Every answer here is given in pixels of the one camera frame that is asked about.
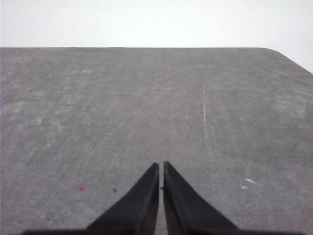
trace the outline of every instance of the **gray tabletop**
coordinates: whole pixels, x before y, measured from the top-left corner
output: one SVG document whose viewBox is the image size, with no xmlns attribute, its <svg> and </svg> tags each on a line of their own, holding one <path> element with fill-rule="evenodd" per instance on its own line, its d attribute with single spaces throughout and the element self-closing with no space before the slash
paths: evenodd
<svg viewBox="0 0 313 235">
<path fill-rule="evenodd" d="M 4 235 L 84 228 L 166 160 L 240 228 L 313 234 L 313 75 L 262 48 L 1 49 Z"/>
</svg>

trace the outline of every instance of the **gray surface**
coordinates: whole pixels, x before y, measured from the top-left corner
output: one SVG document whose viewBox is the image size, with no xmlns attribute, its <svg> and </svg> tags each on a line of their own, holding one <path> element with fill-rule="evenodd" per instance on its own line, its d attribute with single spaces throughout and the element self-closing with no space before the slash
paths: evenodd
<svg viewBox="0 0 313 235">
<path fill-rule="evenodd" d="M 313 234 L 313 75 L 276 51 L 3 48 L 1 115 L 4 235 L 84 228 L 165 160 L 239 227 Z"/>
</svg>

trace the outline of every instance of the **white background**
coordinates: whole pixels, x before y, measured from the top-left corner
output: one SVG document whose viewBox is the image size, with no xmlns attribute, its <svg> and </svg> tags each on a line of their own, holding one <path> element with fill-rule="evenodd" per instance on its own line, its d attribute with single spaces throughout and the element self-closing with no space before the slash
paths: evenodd
<svg viewBox="0 0 313 235">
<path fill-rule="evenodd" d="M 313 72 L 313 0 L 2 0 L 2 47 L 266 47 Z"/>
</svg>

